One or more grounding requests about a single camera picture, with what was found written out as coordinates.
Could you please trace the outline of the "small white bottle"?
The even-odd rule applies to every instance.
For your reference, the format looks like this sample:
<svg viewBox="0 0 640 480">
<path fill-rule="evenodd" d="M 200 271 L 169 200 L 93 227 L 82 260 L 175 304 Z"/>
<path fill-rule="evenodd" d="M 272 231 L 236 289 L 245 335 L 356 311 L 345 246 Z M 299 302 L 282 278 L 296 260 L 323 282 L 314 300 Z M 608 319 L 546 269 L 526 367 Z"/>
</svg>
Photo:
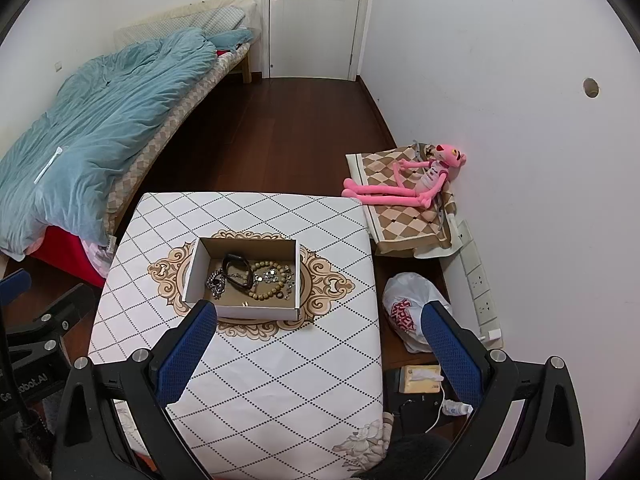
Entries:
<svg viewBox="0 0 640 480">
<path fill-rule="evenodd" d="M 473 413 L 472 405 L 453 400 L 443 400 L 440 410 L 442 414 L 452 417 L 469 417 Z"/>
</svg>

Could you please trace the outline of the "teal duvet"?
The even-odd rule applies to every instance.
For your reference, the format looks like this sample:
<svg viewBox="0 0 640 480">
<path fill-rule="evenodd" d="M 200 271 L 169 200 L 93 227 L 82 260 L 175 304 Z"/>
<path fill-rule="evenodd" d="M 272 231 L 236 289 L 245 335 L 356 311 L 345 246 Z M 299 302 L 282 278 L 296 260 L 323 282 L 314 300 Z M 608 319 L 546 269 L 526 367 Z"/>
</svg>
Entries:
<svg viewBox="0 0 640 480">
<path fill-rule="evenodd" d="M 245 28 L 185 28 L 85 63 L 1 161 L 1 250 L 22 260 L 56 226 L 88 243 L 110 241 L 115 182 L 182 99 L 249 44 Z"/>
</svg>

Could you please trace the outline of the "wooden tissue box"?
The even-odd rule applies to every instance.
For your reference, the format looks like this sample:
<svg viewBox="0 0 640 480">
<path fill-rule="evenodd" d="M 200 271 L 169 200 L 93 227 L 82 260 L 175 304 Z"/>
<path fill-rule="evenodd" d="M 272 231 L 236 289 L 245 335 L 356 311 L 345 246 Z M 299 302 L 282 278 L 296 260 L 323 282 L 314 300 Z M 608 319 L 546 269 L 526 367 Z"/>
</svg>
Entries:
<svg viewBox="0 0 640 480">
<path fill-rule="evenodd" d="M 399 390 L 405 394 L 438 393 L 443 381 L 439 365 L 407 365 L 401 369 Z"/>
</svg>

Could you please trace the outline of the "white power strip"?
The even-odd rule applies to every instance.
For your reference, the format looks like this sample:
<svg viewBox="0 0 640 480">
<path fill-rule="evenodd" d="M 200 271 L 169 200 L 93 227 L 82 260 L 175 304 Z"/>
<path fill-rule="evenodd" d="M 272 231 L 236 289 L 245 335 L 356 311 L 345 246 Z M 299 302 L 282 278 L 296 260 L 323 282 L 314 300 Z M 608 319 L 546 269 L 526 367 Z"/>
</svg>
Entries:
<svg viewBox="0 0 640 480">
<path fill-rule="evenodd" d="M 491 295 L 488 277 L 482 260 L 480 260 L 477 244 L 472 237 L 468 222 L 461 220 L 458 223 L 457 230 L 460 242 L 458 256 L 469 286 L 478 329 L 480 330 L 478 339 L 488 349 L 502 349 L 503 333 L 494 297 Z"/>
</svg>

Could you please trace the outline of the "white cardboard box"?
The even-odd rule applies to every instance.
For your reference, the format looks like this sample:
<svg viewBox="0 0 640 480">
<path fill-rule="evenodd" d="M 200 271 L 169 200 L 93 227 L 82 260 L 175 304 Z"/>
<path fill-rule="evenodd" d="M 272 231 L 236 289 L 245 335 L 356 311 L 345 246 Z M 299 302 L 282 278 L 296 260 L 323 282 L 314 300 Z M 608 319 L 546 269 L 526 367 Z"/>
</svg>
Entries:
<svg viewBox="0 0 640 480">
<path fill-rule="evenodd" d="M 211 302 L 220 318 L 243 321 L 300 319 L 297 240 L 220 233 L 194 240 L 181 299 Z"/>
</svg>

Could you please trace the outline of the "white plastic bag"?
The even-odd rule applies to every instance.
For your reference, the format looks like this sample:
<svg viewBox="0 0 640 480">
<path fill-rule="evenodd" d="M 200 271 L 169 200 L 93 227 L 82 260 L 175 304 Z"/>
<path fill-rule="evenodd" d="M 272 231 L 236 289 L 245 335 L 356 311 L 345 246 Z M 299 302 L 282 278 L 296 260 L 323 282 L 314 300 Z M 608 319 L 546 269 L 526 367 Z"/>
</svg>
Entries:
<svg viewBox="0 0 640 480">
<path fill-rule="evenodd" d="M 398 273 L 383 290 L 382 303 L 390 324 L 410 353 L 431 353 L 421 328 L 423 307 L 438 301 L 451 313 L 450 304 L 427 278 L 413 272 Z"/>
</svg>

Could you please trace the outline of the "black wristband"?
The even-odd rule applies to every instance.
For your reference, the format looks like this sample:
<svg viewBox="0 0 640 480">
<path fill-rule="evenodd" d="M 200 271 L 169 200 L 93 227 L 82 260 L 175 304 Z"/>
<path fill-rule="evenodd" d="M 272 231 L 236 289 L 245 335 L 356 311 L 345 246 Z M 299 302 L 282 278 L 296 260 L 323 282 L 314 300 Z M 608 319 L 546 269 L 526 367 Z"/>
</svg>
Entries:
<svg viewBox="0 0 640 480">
<path fill-rule="evenodd" d="M 254 286 L 252 265 L 241 255 L 228 252 L 222 258 L 221 271 L 227 283 L 240 292 L 249 292 Z"/>
</svg>

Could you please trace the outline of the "checkered brown cushion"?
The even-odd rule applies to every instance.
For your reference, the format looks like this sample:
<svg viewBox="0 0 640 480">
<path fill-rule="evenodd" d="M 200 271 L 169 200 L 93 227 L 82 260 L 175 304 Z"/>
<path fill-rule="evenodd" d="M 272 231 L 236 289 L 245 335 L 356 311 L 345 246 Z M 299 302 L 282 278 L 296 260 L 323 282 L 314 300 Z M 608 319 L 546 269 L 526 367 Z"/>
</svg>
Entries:
<svg viewBox="0 0 640 480">
<path fill-rule="evenodd" d="M 463 246 L 451 181 L 466 163 L 455 146 L 419 142 L 348 154 L 344 197 L 364 208 L 380 255 L 445 258 Z"/>
</svg>

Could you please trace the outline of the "pink panther plush toy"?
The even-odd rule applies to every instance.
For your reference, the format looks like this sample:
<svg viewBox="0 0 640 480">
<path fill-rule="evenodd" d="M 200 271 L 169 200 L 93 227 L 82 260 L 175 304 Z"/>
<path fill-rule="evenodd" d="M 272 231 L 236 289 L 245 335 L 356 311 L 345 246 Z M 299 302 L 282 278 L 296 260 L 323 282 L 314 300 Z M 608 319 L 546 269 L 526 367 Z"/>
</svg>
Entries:
<svg viewBox="0 0 640 480">
<path fill-rule="evenodd" d="M 445 188 L 450 174 L 466 163 L 466 155 L 449 144 L 431 146 L 425 157 L 412 149 L 359 155 L 362 184 L 348 178 L 342 196 L 367 206 L 431 207 L 433 198 Z"/>
</svg>

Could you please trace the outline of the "striped pillow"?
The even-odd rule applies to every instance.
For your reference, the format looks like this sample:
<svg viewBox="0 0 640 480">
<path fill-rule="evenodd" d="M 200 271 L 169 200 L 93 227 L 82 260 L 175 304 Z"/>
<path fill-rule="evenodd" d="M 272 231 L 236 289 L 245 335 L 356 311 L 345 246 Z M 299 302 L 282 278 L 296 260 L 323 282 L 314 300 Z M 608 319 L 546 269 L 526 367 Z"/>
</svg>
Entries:
<svg viewBox="0 0 640 480">
<path fill-rule="evenodd" d="M 238 28 L 245 18 L 245 12 L 237 6 L 222 6 L 194 13 L 189 18 L 189 27 L 200 28 L 213 36 Z"/>
</svg>

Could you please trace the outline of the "bed with patterned mattress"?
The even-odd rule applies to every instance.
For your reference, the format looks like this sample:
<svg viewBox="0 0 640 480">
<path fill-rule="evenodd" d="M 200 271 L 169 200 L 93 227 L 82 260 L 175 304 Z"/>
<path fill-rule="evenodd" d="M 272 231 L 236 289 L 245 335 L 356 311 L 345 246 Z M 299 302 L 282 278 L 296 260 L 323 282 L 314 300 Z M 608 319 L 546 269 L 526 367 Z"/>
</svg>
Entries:
<svg viewBox="0 0 640 480">
<path fill-rule="evenodd" d="M 114 45 L 123 48 L 143 40 L 167 36 L 179 29 L 189 27 L 192 14 L 222 6 L 237 6 L 245 12 L 241 25 L 232 32 L 250 32 L 252 36 L 244 39 L 235 47 L 219 47 L 218 58 L 213 67 L 208 70 L 201 80 L 186 92 L 186 95 L 169 112 L 167 118 L 160 125 L 160 130 L 154 134 L 140 154 L 134 159 L 129 169 L 112 186 L 107 197 L 106 213 L 103 225 L 107 234 L 114 235 L 119 229 L 122 219 L 131 204 L 138 188 L 157 157 L 163 151 L 178 128 L 208 96 L 225 76 L 232 72 L 240 72 L 243 81 L 252 81 L 250 69 L 250 47 L 262 32 L 262 18 L 256 0 L 200 0 L 194 3 L 178 6 L 166 12 L 160 12 L 137 21 L 126 27 L 114 31 Z"/>
</svg>

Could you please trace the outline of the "white door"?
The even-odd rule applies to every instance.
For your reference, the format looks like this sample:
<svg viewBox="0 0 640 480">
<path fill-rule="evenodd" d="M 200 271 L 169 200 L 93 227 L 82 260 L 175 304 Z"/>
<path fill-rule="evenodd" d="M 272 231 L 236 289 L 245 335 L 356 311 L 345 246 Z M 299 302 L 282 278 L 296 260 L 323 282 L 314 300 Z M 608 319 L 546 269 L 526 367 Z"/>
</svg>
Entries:
<svg viewBox="0 0 640 480">
<path fill-rule="evenodd" d="M 356 79 L 370 0 L 262 0 L 262 74 Z"/>
</svg>

